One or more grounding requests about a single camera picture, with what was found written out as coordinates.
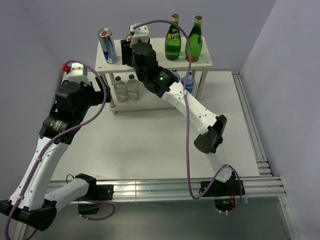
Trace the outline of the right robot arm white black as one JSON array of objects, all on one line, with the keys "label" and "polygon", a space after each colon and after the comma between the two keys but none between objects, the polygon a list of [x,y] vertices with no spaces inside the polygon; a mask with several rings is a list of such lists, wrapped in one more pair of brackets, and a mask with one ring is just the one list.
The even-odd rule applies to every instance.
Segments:
[{"label": "right robot arm white black", "polygon": [[123,65],[133,67],[138,80],[149,92],[180,111],[188,125],[193,124],[199,133],[193,144],[200,152],[215,154],[223,142],[227,118],[209,111],[184,89],[169,69],[159,66],[150,43],[121,40],[120,44]]}]

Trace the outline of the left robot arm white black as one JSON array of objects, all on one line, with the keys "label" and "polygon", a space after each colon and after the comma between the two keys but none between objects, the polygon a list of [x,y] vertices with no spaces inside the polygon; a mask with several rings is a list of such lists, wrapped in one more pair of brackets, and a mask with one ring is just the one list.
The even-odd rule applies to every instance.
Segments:
[{"label": "left robot arm white black", "polygon": [[110,88],[101,76],[92,82],[64,80],[55,94],[49,116],[43,121],[35,154],[14,194],[0,202],[0,212],[36,230],[46,230],[57,213],[69,203],[93,200],[98,193],[97,180],[80,173],[68,184],[47,192],[51,177],[63,154],[80,130],[82,121],[92,106],[110,102]]}]

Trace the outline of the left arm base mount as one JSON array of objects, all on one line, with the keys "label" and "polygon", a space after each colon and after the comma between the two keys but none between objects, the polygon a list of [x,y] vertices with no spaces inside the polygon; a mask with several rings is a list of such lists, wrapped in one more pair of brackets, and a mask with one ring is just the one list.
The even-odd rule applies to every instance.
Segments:
[{"label": "left arm base mount", "polygon": [[[114,186],[112,184],[102,184],[96,185],[89,193],[77,198],[79,216],[90,221],[105,220],[112,216],[116,211],[115,205],[109,202],[112,200],[113,192]],[[111,213],[104,217],[89,217],[89,215],[97,214],[98,211],[105,206],[111,206]]]}]

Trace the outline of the silver energy drink can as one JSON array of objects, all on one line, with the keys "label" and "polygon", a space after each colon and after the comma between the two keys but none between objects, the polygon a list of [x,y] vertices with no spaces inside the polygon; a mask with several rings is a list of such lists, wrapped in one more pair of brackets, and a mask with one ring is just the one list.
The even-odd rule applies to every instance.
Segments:
[{"label": "silver energy drink can", "polygon": [[134,37],[134,33],[131,32],[130,34],[128,34],[128,35],[126,36],[126,41],[127,41],[127,42],[131,42],[132,39],[133,39],[133,37]]},{"label": "silver energy drink can", "polygon": [[108,28],[102,28],[97,34],[105,61],[108,64],[116,63],[118,61],[118,56],[112,31]]}]

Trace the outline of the water bottle blue cap front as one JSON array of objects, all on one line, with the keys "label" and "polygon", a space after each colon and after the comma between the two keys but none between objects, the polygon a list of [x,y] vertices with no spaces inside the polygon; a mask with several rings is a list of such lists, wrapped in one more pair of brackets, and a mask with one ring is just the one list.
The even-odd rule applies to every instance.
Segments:
[{"label": "water bottle blue cap front", "polygon": [[180,80],[180,75],[177,70],[172,70],[172,73],[177,77],[178,80]]}]

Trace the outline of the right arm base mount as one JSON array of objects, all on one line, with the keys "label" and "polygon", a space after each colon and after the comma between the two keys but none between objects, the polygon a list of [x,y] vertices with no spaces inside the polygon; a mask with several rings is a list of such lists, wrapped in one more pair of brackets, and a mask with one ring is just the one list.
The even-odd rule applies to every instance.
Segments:
[{"label": "right arm base mount", "polygon": [[228,214],[236,208],[237,197],[243,197],[245,193],[242,180],[231,179],[226,182],[215,180],[203,196],[206,198],[213,197],[218,212]]}]

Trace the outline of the water bottle blue cap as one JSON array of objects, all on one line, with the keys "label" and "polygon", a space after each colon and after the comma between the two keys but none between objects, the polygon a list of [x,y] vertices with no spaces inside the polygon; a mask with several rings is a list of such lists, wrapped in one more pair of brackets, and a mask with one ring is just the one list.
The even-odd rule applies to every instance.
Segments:
[{"label": "water bottle blue cap", "polygon": [[177,77],[178,80],[180,80],[180,75],[177,70],[172,70],[172,73]]},{"label": "water bottle blue cap", "polygon": [[184,76],[181,78],[181,83],[184,85],[186,83],[186,90],[189,92],[189,93],[192,93],[193,92],[193,89],[194,89],[194,85],[195,85],[195,78],[193,77],[193,74],[192,72],[189,72],[187,74],[187,77]]}]

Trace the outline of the green glass bottle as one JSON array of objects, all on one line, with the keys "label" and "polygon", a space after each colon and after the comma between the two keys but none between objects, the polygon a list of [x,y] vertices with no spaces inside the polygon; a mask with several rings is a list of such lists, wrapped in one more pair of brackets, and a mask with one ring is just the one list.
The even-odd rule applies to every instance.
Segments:
[{"label": "green glass bottle", "polygon": [[191,43],[191,48],[189,48],[189,44],[185,44],[185,59],[187,61],[196,62],[199,60],[200,54],[202,52],[203,47],[203,37],[202,37],[202,22],[203,17],[197,15],[194,18],[193,27],[188,35],[188,39]]},{"label": "green glass bottle", "polygon": [[165,38],[165,57],[169,61],[177,60],[180,55],[181,45],[180,30],[175,25],[171,24]]}]

